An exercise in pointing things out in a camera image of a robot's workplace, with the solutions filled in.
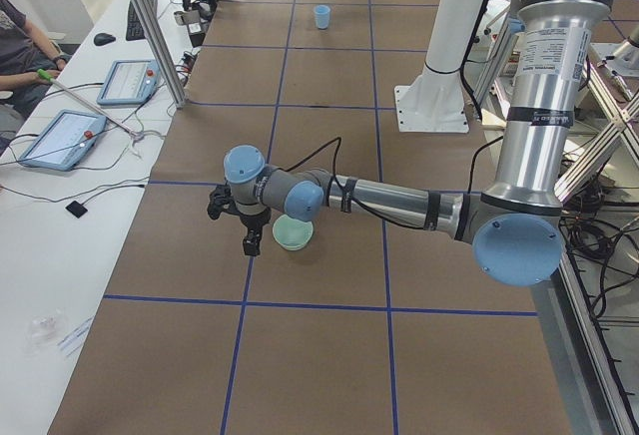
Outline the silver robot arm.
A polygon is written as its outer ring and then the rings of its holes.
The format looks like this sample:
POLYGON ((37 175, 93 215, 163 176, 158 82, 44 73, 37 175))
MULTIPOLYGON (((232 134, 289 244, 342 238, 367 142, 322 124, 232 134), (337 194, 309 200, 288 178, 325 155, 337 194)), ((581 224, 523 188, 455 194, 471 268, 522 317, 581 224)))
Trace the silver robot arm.
POLYGON ((323 207, 364 211, 416 230, 439 230, 469 243, 480 268, 510 285, 548 279, 563 254, 555 192, 563 149, 593 27, 613 0, 513 0, 523 48, 513 81, 494 182, 482 193, 443 194, 266 163, 252 146, 231 149, 225 180, 208 214, 229 214, 246 228, 243 250, 257 255, 272 211, 303 222, 323 207))

